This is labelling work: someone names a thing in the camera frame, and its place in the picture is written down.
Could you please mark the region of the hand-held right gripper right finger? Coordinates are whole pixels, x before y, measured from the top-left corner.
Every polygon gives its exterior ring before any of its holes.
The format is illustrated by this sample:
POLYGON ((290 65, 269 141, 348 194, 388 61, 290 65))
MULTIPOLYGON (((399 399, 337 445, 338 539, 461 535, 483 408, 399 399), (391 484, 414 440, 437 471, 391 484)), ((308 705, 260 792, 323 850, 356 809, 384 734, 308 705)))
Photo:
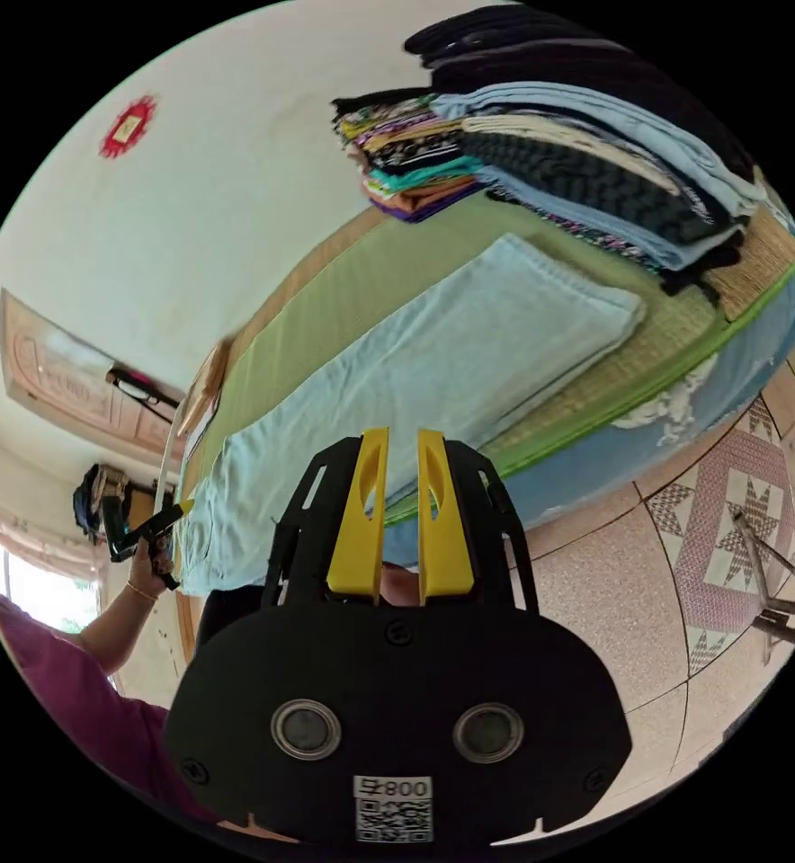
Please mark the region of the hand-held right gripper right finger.
POLYGON ((420 602, 463 598, 475 579, 445 439, 421 429, 417 444, 420 602))

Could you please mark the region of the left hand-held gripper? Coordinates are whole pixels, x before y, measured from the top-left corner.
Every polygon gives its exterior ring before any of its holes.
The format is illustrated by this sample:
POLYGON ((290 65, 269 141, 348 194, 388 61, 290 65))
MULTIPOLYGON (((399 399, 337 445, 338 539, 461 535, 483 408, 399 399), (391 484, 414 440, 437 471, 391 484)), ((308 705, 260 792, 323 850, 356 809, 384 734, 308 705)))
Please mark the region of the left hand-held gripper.
MULTIPOLYGON (((153 541, 162 537, 168 539, 175 523, 191 511, 193 504, 193 499, 174 503, 171 507, 156 512, 134 529, 126 526, 120 506, 109 506, 108 548, 111 561, 114 564, 121 564, 130 560, 134 556, 141 539, 146 541, 153 541)), ((174 589, 177 590, 180 584, 175 578, 174 581, 174 589)))

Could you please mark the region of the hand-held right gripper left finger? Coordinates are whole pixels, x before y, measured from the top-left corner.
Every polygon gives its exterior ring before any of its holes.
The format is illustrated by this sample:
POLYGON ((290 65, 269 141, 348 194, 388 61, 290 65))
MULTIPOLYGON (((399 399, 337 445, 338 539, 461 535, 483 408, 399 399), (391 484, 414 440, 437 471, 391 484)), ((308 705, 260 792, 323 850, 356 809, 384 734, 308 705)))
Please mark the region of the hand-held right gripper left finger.
POLYGON ((361 436, 326 577, 330 594, 342 601, 380 600, 388 451, 387 427, 361 436))

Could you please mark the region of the person's left hand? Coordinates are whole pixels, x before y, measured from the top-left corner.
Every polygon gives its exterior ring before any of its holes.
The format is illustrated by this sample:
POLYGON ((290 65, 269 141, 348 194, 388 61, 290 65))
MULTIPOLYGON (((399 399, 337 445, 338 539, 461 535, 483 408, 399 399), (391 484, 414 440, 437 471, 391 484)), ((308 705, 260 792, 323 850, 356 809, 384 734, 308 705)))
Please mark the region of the person's left hand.
POLYGON ((174 590, 173 555, 166 537, 139 541, 131 559, 128 585, 152 601, 164 591, 174 590))

